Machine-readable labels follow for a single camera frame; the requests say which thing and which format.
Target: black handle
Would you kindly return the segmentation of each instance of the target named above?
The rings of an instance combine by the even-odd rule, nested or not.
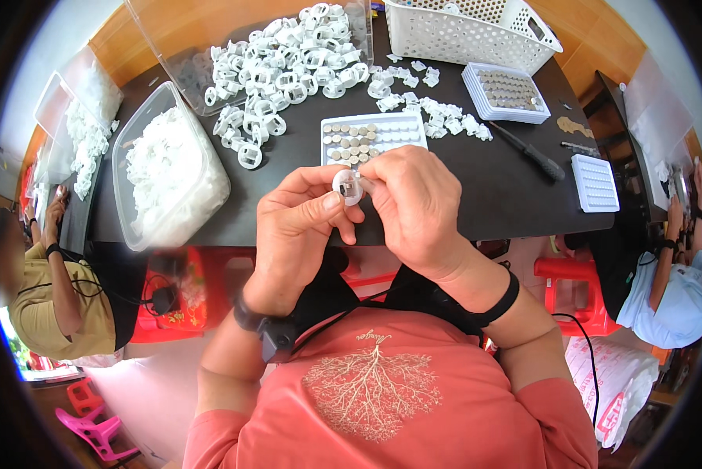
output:
[[[546,174],[554,179],[555,181],[562,181],[565,179],[565,172],[560,168],[560,165],[554,163],[554,160],[544,156],[539,150],[535,149],[533,145],[528,145],[525,154],[532,157],[533,160],[541,166]]]

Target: light blue shirt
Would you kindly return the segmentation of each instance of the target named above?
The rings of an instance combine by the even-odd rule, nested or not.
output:
[[[648,297],[657,265],[650,252],[638,258],[638,270],[617,324],[659,348],[682,348],[702,337],[702,251],[695,254],[692,266],[672,265],[664,296],[654,311]]]

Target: pile of white plastic parts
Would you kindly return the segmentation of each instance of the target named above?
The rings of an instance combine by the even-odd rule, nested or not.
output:
[[[208,136],[201,126],[190,125],[184,112],[175,106],[153,117],[126,156],[137,211],[131,227],[155,245],[184,244],[231,192]]]
[[[79,84],[79,94],[86,97],[86,104],[97,109],[104,122],[111,122],[109,128],[103,128],[93,114],[77,98],[72,99],[65,111],[67,117],[67,133],[73,143],[75,159],[70,169],[77,172],[74,192],[80,200],[91,190],[91,179],[98,167],[99,156],[109,150],[108,138],[116,131],[119,121],[112,121],[121,104],[121,93],[109,75],[104,72],[98,61],[84,75]]]
[[[341,5],[318,3],[299,13],[299,19],[277,19],[263,30],[252,31],[249,41],[231,42],[226,47],[213,46],[213,80],[215,86],[205,91],[205,102],[214,106],[219,100],[234,100],[238,93],[247,96],[243,109],[226,104],[213,128],[225,148],[233,149],[239,164],[253,169],[262,161],[262,144],[268,138],[282,135],[286,121],[278,115],[291,104],[300,104],[320,88],[327,98],[340,98],[346,89],[371,77],[367,93],[377,99],[382,112],[406,102],[404,111],[422,109],[430,114],[427,136],[441,138],[448,131],[491,140],[486,126],[454,105],[439,104],[429,98],[418,99],[394,95],[390,86],[394,79],[416,88],[421,80],[429,87],[440,81],[440,71],[421,61],[411,66],[417,72],[427,70],[423,79],[410,69],[390,66],[386,70],[374,65],[368,68],[359,61],[362,51],[351,43],[349,15]],[[395,63],[397,55],[388,57]]]

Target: white wall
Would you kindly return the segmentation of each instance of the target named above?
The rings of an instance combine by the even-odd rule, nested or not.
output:
[[[49,75],[88,42],[122,0],[59,0],[25,53],[0,122],[0,195],[15,197],[17,176],[36,126],[33,110]]]
[[[702,147],[702,87],[693,63],[672,24],[655,0],[606,0],[627,21],[669,82],[678,90],[695,120],[695,132]]]

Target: fingernail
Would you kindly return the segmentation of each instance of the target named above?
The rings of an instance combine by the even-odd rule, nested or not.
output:
[[[374,193],[374,190],[375,190],[374,183],[372,181],[370,181],[369,179],[361,178],[358,181],[358,184],[360,186],[362,186],[362,189],[364,189],[364,192],[368,193],[369,195],[372,195]]]
[[[333,210],[338,204],[340,204],[340,192],[328,192],[328,195],[322,200],[322,207],[325,210]]]

